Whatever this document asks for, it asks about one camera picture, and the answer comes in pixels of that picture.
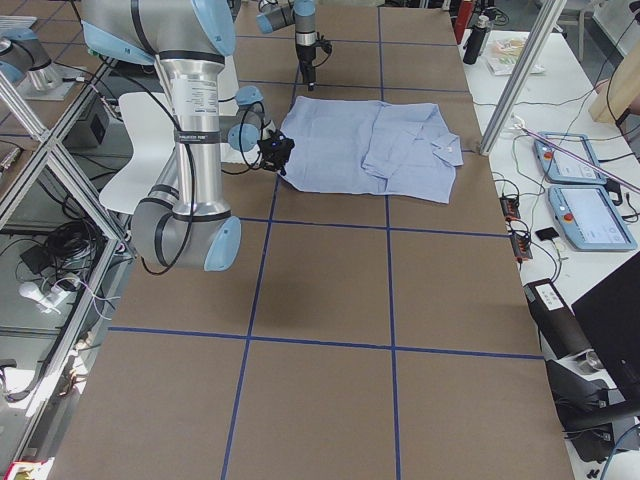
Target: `cloth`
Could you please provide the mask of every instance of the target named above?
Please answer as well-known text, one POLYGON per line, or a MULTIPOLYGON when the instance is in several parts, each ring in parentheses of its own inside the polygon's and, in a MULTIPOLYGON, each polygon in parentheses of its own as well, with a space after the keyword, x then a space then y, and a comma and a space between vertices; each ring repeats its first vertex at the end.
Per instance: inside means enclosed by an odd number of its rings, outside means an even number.
POLYGON ((448 203, 462 165, 460 139, 429 103, 298 97, 282 131, 296 143, 284 179, 306 192, 448 203))

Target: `white table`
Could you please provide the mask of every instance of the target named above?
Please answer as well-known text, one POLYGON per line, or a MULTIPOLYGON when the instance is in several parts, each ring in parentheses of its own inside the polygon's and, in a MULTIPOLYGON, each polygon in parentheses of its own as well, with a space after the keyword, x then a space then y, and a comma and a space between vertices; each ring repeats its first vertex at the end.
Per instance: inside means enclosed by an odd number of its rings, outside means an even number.
MULTIPOLYGON (((489 123, 495 107, 481 104, 496 104, 508 80, 506 76, 495 76, 491 72, 486 61, 486 56, 491 50, 491 43, 496 39, 516 38, 525 35, 526 32, 493 31, 484 56, 480 57, 474 65, 465 65, 464 67, 482 130, 489 123)), ((538 63, 546 69, 546 72, 530 76, 518 102, 561 103, 580 97, 592 88, 589 79, 560 34, 550 36, 538 63)), ((519 104, 514 108, 514 114, 522 118, 526 122, 527 128, 532 131, 567 132, 571 122, 576 119, 569 130, 570 133, 585 134, 590 139, 607 139, 618 136, 619 131, 614 126, 592 121, 588 109, 595 97, 596 94, 592 92, 580 100, 562 106, 519 104)), ((519 133, 513 130, 504 130, 491 151, 491 168, 497 173, 495 178, 500 178, 500 175, 503 175, 504 178, 518 185, 520 193, 538 193, 539 187, 517 171, 512 148, 514 138, 518 135, 519 133)), ((592 145, 598 158, 613 158, 631 153, 623 138, 592 141, 592 145)), ((515 152, 520 172, 535 180, 541 180, 543 171, 533 154, 532 146, 533 140, 531 138, 523 137, 515 140, 515 152)), ((627 181, 640 185, 640 166, 635 156, 606 163, 603 166, 627 181)), ((496 189, 498 193, 501 193, 503 182, 498 182, 496 189)), ((510 185, 504 185, 504 191, 505 193, 514 193, 515 189, 510 185)), ((633 206, 640 208, 640 195, 632 193, 630 200, 633 206)), ((522 196, 519 208, 522 219, 532 232, 550 226, 554 226, 559 232, 561 231, 554 221, 546 193, 540 196, 537 202, 536 197, 532 195, 522 196)), ((624 207, 619 208, 619 211, 622 214, 633 213, 626 206, 626 202, 624 207)), ((640 223, 630 225, 629 228, 636 240, 640 240, 640 223)), ((535 237, 534 241, 544 247, 552 256, 556 256, 550 242, 539 242, 535 237)), ((556 243, 561 249, 564 260, 560 277, 555 285, 569 305, 636 253, 636 251, 622 253, 579 252, 564 240, 562 233, 561 239, 556 240, 556 243)), ((535 246, 532 247, 532 253, 534 258, 522 265, 521 280, 523 285, 534 280, 550 278, 553 274, 554 267, 551 259, 535 246)), ((576 479, 584 479, 592 468, 602 470, 602 465, 582 462, 570 442, 567 442, 567 448, 576 479)), ((607 472, 606 480, 637 478, 638 471, 640 471, 640 452, 628 452, 616 456, 607 472)))

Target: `red object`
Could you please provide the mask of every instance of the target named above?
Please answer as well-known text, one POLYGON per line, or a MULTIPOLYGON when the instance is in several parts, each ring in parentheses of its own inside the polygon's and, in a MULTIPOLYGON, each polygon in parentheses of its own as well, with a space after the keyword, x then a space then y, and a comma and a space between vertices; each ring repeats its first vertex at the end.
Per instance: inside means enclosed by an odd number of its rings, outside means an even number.
POLYGON ((469 20, 471 20, 471 16, 473 15, 474 6, 474 0, 463 0, 460 4, 460 8, 458 9, 458 18, 456 18, 456 23, 453 25, 453 33, 456 36, 456 43, 458 45, 462 42, 464 31, 467 28, 467 25, 469 25, 469 20))

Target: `blue cable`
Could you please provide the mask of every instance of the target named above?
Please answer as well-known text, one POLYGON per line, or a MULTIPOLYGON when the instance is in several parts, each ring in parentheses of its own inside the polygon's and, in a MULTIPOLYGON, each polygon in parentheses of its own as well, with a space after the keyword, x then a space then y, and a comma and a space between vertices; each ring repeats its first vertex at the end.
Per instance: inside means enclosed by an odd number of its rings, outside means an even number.
POLYGON ((611 465, 611 460, 613 460, 613 456, 618 451, 618 448, 620 448, 620 445, 622 445, 622 441, 627 437, 627 435, 629 435, 631 432, 633 432, 634 430, 636 430, 639 427, 640 427, 640 423, 632 426, 631 428, 629 428, 629 430, 624 432, 622 434, 622 436, 618 439, 618 441, 615 443, 615 445, 613 446, 613 449, 611 449, 611 453, 609 454, 609 458, 607 458, 607 462, 604 464, 604 468, 602 469, 602 475, 600 475, 600 480, 604 480, 605 479, 605 476, 607 475, 607 470, 609 469, 609 465, 611 465))

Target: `label on robot arm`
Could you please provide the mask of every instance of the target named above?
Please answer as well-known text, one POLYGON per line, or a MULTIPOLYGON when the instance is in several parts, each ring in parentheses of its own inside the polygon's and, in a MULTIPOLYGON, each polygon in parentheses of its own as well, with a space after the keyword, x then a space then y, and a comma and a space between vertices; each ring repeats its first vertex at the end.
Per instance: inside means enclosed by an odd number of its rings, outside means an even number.
POLYGON ((218 115, 218 85, 210 80, 175 78, 171 82, 173 111, 178 116, 218 115))
POLYGON ((549 311, 564 307, 562 301, 558 298, 558 295, 556 295, 556 292, 551 288, 551 285, 538 285, 536 291, 549 311))

